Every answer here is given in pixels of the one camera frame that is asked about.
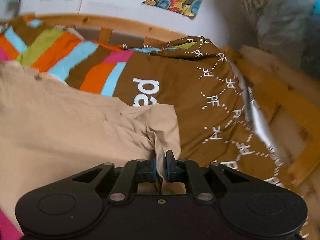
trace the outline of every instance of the pink fabric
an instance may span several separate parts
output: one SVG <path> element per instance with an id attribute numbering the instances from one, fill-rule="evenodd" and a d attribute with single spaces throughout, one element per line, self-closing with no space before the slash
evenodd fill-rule
<path id="1" fill-rule="evenodd" d="M 0 60 L 10 61 L 8 54 L 4 51 L 4 49 L 0 46 Z"/>
<path id="2" fill-rule="evenodd" d="M 118 63 L 118 62 L 128 62 L 134 50 L 124 50 L 120 52 L 111 52 L 111 54 L 105 58 L 103 62 L 105 63 Z"/>
<path id="3" fill-rule="evenodd" d="M 0 239 L 1 240 L 19 240 L 23 237 L 10 220 L 4 215 L 0 209 Z"/>

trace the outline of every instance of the blue fabric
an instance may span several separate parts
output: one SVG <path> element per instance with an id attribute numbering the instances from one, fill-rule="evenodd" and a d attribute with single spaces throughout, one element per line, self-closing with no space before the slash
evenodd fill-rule
<path id="1" fill-rule="evenodd" d="M 83 60 L 93 54 L 98 47 L 91 41 L 83 41 L 76 46 L 71 53 L 54 65 L 48 73 L 54 75 L 60 80 L 65 81 L 69 75 L 69 71 Z"/>
<path id="2" fill-rule="evenodd" d="M 6 39 L 14 46 L 17 52 L 20 54 L 25 52 L 28 46 L 23 42 L 23 40 L 14 32 L 13 28 L 10 27 L 4 33 Z"/>
<path id="3" fill-rule="evenodd" d="M 165 48 L 163 50 L 174 50 L 174 49 L 180 49 L 180 48 Z M 143 49 L 134 48 L 134 49 L 130 49 L 130 50 L 135 50 L 135 51 L 142 52 L 142 53 L 151 53 L 153 51 L 161 51 L 158 48 L 143 48 Z"/>
<path id="4" fill-rule="evenodd" d="M 32 20 L 31 22 L 28 22 L 27 25 L 32 27 L 32 28 L 36 28 L 39 27 L 40 25 L 42 25 L 42 21 L 40 20 Z"/>
<path id="5" fill-rule="evenodd" d="M 157 48 L 145 48 L 145 49 L 130 49 L 130 50 L 135 50 L 135 51 L 139 51 L 139 52 L 143 52 L 143 53 L 150 53 L 150 52 L 153 52 L 153 51 L 160 51 L 160 49 L 157 49 Z"/>
<path id="6" fill-rule="evenodd" d="M 118 80 L 120 78 L 122 71 L 124 70 L 125 65 L 126 65 L 126 62 L 119 62 L 113 68 L 101 91 L 101 94 L 103 96 L 106 96 L 106 97 L 113 96 L 113 93 L 115 92 L 115 89 L 116 89 L 116 85 L 118 83 Z"/>
<path id="7" fill-rule="evenodd" d="M 315 8 L 313 9 L 313 15 L 320 14 L 320 0 L 316 1 Z"/>

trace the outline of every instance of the white wall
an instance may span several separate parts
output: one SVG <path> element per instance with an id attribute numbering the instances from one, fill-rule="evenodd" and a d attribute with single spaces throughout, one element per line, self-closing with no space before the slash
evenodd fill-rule
<path id="1" fill-rule="evenodd" d="M 75 13 L 81 0 L 21 0 L 20 14 L 36 12 L 37 14 Z"/>
<path id="2" fill-rule="evenodd" d="M 239 49 L 241 44 L 257 45 L 255 34 L 245 19 L 241 0 L 203 0 L 194 19 L 161 8 L 142 5 L 141 2 L 144 0 L 81 1 L 21 0 L 20 13 L 76 13 L 79 9 L 82 14 L 129 18 L 188 35 L 204 36 L 219 47 L 231 46 Z"/>

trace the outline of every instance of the beige cloth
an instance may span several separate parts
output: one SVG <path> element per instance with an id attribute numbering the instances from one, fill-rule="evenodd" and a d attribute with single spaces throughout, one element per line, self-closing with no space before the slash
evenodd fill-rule
<path id="1" fill-rule="evenodd" d="M 164 152 L 178 158 L 180 138 L 172 106 L 128 106 L 10 62 L 0 63 L 0 149 L 0 208 L 19 228 L 15 204 L 30 190 L 154 149 L 164 175 Z"/>

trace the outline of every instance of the colorful striped fabric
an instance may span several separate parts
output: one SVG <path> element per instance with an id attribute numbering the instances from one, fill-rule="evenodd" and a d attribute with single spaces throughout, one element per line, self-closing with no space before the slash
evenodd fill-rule
<path id="1" fill-rule="evenodd" d="M 39 20 L 16 18 L 0 34 L 0 60 L 15 60 L 48 72 L 70 86 L 112 96 L 134 53 L 84 41 Z"/>

